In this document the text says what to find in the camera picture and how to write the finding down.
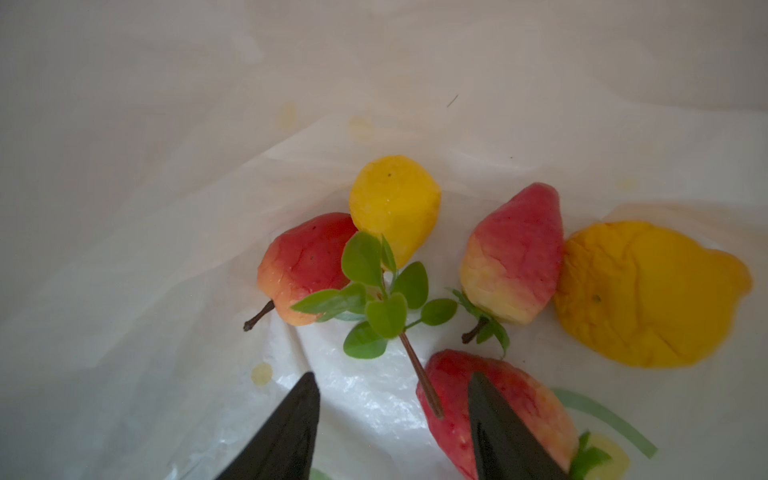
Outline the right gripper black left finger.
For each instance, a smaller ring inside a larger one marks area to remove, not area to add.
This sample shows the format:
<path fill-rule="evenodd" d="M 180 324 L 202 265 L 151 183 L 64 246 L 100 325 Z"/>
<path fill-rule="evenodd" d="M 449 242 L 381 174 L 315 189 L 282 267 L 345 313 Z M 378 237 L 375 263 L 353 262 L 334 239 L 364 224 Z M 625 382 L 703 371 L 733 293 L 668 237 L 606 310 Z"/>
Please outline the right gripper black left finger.
<path fill-rule="evenodd" d="M 217 480 L 308 480 L 319 416 L 320 391 L 307 372 Z"/>

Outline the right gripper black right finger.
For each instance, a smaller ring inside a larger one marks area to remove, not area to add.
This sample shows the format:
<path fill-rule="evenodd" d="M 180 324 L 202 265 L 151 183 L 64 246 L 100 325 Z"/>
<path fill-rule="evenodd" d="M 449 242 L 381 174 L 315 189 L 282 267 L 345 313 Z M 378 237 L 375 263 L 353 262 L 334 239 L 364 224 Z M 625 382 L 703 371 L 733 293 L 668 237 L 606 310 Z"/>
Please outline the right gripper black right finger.
<path fill-rule="evenodd" d="M 567 480 L 569 475 L 537 441 L 482 373 L 472 374 L 468 407 L 480 480 Z"/>

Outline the small yellow fake lemon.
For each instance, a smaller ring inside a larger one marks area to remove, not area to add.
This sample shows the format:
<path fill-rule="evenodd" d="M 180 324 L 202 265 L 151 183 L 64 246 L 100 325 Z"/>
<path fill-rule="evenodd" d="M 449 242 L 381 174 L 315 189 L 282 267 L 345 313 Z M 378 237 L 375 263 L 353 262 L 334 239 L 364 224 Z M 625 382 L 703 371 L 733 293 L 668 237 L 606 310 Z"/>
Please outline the small yellow fake lemon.
<path fill-rule="evenodd" d="M 416 161 L 386 156 L 368 163 L 349 195 L 356 227 L 389 243 L 396 266 L 405 267 L 431 234 L 441 205 L 441 188 Z"/>

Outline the white plastic bag lemon print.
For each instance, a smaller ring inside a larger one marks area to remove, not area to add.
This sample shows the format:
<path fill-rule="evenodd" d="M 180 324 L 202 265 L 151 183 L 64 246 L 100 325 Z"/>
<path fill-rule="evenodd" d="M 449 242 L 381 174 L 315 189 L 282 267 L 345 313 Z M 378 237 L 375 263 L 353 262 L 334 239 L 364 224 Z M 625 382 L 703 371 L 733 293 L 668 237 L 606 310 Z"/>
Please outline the white plastic bag lemon print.
<path fill-rule="evenodd" d="M 310 370 L 322 478 L 456 478 L 400 344 L 242 329 L 270 241 L 386 155 L 442 187 L 437 296 L 535 181 L 567 231 L 646 220 L 739 257 L 752 293 L 694 367 L 624 367 L 551 311 L 506 359 L 571 391 L 628 479 L 766 477 L 763 1 L 3 2 L 2 477 L 211 479 Z"/>

